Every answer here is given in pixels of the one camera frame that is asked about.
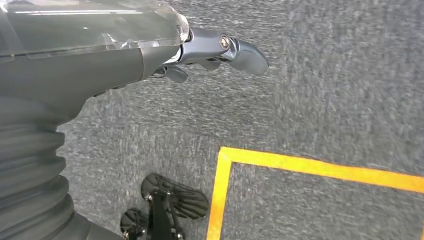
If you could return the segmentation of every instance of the screw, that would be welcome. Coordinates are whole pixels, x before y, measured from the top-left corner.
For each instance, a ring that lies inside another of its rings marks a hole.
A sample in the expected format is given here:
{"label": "screw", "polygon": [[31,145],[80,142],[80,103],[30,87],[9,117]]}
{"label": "screw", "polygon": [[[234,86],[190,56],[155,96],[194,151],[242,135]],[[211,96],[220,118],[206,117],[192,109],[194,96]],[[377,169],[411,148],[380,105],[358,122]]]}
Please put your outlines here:
{"label": "screw", "polygon": [[146,200],[147,201],[151,201],[153,199],[153,196],[152,195],[150,195],[150,194],[147,194],[147,196],[146,196]]}
{"label": "screw", "polygon": [[230,48],[230,38],[227,35],[221,35],[221,38],[219,40],[219,44],[221,45],[221,48],[224,50],[227,50]]}

